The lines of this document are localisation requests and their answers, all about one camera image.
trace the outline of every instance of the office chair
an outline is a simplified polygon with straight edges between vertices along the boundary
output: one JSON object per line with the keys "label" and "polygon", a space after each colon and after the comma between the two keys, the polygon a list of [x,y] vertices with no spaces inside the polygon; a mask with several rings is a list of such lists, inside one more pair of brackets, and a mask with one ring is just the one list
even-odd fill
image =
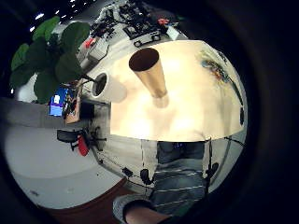
{"label": "office chair", "polygon": [[80,154],[82,156],[86,156],[91,146],[96,146],[96,148],[99,151],[101,150],[97,145],[97,141],[107,140],[106,138],[96,137],[96,132],[98,129],[99,127],[96,128],[95,132],[93,133],[89,133],[87,129],[81,129],[78,131],[57,130],[57,140],[61,142],[69,143],[72,151],[74,151],[75,147],[78,147]]}

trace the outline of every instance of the white desk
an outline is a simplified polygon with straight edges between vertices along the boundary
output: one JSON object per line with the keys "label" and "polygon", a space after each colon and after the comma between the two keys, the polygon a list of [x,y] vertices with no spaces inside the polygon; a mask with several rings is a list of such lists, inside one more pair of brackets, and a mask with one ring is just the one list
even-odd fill
{"label": "white desk", "polygon": [[[237,132],[240,103],[228,84],[201,65],[203,41],[179,40],[151,46],[160,53],[169,104],[156,107],[148,90],[128,66],[129,54],[114,62],[111,75],[127,88],[127,97],[112,104],[110,133],[148,140],[202,141]],[[240,89],[233,66],[226,71]]]}

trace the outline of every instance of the monitor screen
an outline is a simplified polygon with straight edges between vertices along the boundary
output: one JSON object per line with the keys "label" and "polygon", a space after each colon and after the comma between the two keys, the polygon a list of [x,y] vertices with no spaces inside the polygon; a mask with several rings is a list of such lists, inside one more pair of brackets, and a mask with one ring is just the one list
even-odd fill
{"label": "monitor screen", "polygon": [[64,100],[67,95],[68,89],[59,88],[55,95],[50,98],[50,115],[61,116],[64,109]]}

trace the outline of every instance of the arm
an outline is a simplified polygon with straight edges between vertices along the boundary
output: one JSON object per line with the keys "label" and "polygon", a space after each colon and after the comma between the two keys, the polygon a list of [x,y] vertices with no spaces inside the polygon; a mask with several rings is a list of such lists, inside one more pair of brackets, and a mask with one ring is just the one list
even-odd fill
{"label": "arm", "polygon": [[125,213],[125,220],[128,224],[157,224],[168,217],[168,215],[155,212],[148,207],[140,205],[130,206]]}
{"label": "arm", "polygon": [[117,197],[113,202],[113,214],[121,223],[128,224],[157,224],[169,217],[155,212],[150,200],[140,194]]}

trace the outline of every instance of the gold cup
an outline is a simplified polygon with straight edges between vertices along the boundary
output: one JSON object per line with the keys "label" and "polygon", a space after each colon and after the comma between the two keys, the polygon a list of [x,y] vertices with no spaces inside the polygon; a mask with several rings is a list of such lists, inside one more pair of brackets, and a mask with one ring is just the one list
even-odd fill
{"label": "gold cup", "polygon": [[130,58],[129,67],[149,90],[152,97],[162,98],[167,94],[163,68],[156,49],[138,50]]}

